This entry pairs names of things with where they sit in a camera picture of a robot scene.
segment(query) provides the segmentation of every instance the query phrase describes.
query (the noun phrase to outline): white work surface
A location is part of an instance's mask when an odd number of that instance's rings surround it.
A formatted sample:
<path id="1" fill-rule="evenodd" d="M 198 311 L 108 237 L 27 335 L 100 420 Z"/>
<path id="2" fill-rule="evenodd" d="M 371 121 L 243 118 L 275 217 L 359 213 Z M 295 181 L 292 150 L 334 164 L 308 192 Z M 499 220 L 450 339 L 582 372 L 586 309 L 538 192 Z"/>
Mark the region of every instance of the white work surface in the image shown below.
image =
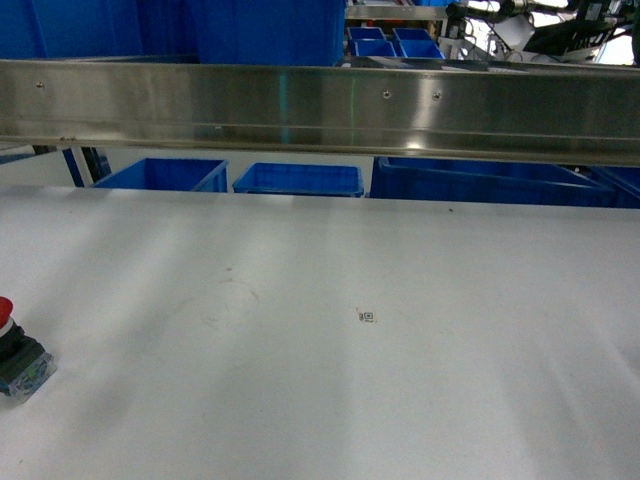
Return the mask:
<path id="1" fill-rule="evenodd" d="M 640 478 L 640 211 L 4 188 L 0 225 L 59 367 L 0 398 L 0 478 Z"/>

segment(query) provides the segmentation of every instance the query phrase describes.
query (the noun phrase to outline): metal shelf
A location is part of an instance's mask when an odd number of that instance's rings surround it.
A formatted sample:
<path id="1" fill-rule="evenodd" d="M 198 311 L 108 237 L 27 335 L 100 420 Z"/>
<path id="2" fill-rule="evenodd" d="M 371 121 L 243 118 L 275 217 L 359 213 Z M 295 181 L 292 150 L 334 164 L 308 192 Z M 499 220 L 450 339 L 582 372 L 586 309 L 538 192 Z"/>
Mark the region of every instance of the metal shelf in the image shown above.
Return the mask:
<path id="1" fill-rule="evenodd" d="M 350 5 L 348 20 L 433 20 L 447 19 L 446 7 Z"/>
<path id="2" fill-rule="evenodd" d="M 633 69 L 378 66 L 0 61 L 0 141 L 640 164 Z"/>

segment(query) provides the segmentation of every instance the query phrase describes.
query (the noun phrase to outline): metal beam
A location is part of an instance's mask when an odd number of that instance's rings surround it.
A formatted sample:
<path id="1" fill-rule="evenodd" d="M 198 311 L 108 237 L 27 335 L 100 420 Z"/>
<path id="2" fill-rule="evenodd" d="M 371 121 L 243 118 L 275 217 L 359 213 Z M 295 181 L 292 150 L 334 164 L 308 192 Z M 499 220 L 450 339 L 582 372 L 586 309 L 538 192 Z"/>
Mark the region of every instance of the metal beam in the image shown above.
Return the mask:
<path id="1" fill-rule="evenodd" d="M 0 141 L 640 165 L 640 72 L 428 65 L 0 61 Z"/>
<path id="2" fill-rule="evenodd" d="M 446 20 L 445 7 L 414 7 L 385 5 L 351 5 L 347 7 L 348 20 Z"/>

